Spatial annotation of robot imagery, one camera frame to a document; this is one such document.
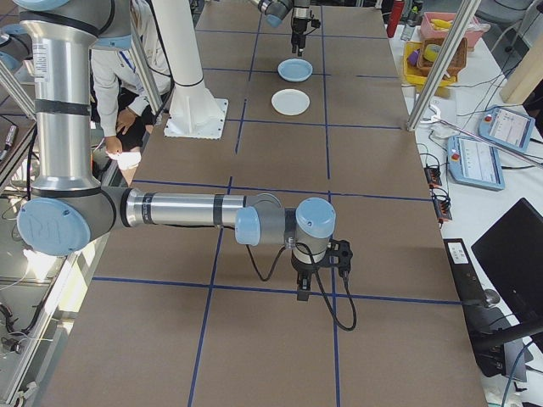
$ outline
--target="computer monitor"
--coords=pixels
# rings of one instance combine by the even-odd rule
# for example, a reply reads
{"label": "computer monitor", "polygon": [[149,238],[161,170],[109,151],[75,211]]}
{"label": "computer monitor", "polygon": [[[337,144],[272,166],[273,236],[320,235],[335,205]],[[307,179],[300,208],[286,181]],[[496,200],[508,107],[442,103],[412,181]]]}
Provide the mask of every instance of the computer monitor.
{"label": "computer monitor", "polygon": [[[472,250],[521,323],[543,317],[543,216],[525,198],[514,204]],[[538,347],[543,351],[543,334],[532,339],[540,342]]]}

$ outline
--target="white plate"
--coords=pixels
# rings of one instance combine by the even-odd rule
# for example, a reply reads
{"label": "white plate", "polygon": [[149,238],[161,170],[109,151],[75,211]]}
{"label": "white plate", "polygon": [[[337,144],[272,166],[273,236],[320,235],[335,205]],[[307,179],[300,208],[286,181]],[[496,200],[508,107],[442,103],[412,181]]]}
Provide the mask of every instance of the white plate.
{"label": "white plate", "polygon": [[277,112],[287,116],[304,113],[309,107],[309,96],[297,89],[283,89],[271,97]]}

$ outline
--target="white mounting plate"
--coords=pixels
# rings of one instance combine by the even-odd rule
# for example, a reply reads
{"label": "white mounting plate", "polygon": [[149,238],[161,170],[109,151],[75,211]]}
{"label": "white mounting plate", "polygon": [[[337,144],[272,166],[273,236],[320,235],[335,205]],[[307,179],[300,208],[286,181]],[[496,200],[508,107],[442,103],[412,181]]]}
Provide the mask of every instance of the white mounting plate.
{"label": "white mounting plate", "polygon": [[182,132],[178,126],[173,125],[173,119],[168,119],[166,127],[164,129],[164,135],[167,137],[190,137],[190,138],[207,138],[212,140],[218,140],[222,136],[222,129],[227,117],[228,100],[227,99],[215,99],[222,113],[224,113],[224,119],[213,118],[203,125],[196,126],[192,132]]}

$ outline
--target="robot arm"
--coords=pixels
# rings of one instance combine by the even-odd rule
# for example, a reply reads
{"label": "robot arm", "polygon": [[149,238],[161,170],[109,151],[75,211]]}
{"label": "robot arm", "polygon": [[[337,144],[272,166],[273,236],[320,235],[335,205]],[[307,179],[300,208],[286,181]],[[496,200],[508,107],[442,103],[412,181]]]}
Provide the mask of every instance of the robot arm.
{"label": "robot arm", "polygon": [[292,53],[296,53],[299,57],[304,52],[308,25],[314,29],[321,27],[321,21],[315,18],[310,9],[310,0],[250,0],[250,2],[266,16],[266,21],[272,27],[278,27],[290,10],[293,10],[290,42]]}
{"label": "robot arm", "polygon": [[349,272],[349,244],[331,240],[335,212],[323,199],[309,198],[297,209],[284,209],[268,194],[165,194],[102,187],[89,165],[88,53],[96,41],[101,47],[130,47],[128,0],[15,2],[23,8],[21,24],[33,42],[41,160],[32,200],[21,209],[17,224],[35,250],[66,255],[112,229],[141,224],[228,226],[235,228],[239,243],[293,249],[299,299],[309,297],[311,274],[319,267]]}

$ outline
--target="white cloth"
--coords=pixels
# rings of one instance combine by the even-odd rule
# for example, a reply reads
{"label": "white cloth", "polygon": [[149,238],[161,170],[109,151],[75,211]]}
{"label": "white cloth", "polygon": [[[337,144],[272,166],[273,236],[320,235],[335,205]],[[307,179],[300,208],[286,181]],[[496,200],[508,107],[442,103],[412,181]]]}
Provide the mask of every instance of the white cloth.
{"label": "white cloth", "polygon": [[[168,75],[170,73],[168,64],[160,46],[159,36],[149,5],[145,0],[132,0],[132,6],[137,16],[137,33],[142,38],[143,50],[148,64],[153,70]],[[141,115],[148,106],[148,95],[141,89],[141,81],[134,70],[134,63],[130,54],[125,51],[124,55],[128,58],[129,64],[117,51],[93,49],[91,52],[92,75],[94,78],[98,114],[101,120],[100,125],[104,129],[106,137],[116,135],[115,127],[119,109],[117,103],[119,95],[118,79],[120,79],[121,86],[139,95],[129,106],[134,113]],[[159,93],[166,93],[170,88],[170,78],[153,71],[151,72]]]}

